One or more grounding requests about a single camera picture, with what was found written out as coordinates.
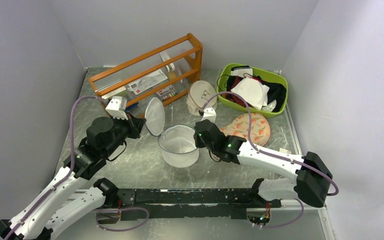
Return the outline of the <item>white mesh laundry bag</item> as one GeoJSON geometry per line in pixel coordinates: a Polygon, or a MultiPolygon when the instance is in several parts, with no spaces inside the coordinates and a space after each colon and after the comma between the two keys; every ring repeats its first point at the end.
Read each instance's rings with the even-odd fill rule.
{"type": "Polygon", "coordinates": [[[148,132],[157,138],[164,161],[172,167],[187,168],[195,164],[199,158],[199,150],[195,146],[195,130],[183,124],[165,128],[165,110],[163,102],[153,97],[146,109],[144,117],[148,132]]]}

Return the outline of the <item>white bra pad insert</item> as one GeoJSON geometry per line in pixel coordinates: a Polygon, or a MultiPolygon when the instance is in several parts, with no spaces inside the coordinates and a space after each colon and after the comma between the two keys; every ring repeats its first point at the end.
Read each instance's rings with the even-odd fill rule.
{"type": "Polygon", "coordinates": [[[231,92],[240,95],[248,104],[257,110],[269,105],[268,92],[270,87],[262,84],[260,81],[245,77],[236,86],[231,89],[231,92]]]}

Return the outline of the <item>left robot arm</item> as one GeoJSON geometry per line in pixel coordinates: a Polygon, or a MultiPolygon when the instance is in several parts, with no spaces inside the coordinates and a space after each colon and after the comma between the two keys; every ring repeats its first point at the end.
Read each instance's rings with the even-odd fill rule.
{"type": "Polygon", "coordinates": [[[131,114],[126,119],[102,116],[92,121],[86,136],[64,161],[53,180],[19,214],[0,220],[4,240],[54,240],[85,214],[119,202],[118,188],[106,178],[97,180],[82,196],[65,205],[66,200],[87,183],[126,139],[138,139],[145,118],[131,114]]]}

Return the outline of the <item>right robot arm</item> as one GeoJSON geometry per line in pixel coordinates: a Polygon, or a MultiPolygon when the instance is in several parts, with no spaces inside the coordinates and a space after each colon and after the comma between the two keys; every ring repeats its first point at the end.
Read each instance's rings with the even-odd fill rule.
{"type": "Polygon", "coordinates": [[[250,193],[250,202],[262,207],[268,201],[299,199],[321,208],[325,205],[333,175],[314,152],[306,155],[286,154],[253,144],[243,137],[225,135],[208,119],[196,122],[194,140],[197,148],[206,148],[226,163],[249,165],[274,172],[274,180],[257,179],[250,193]]]}

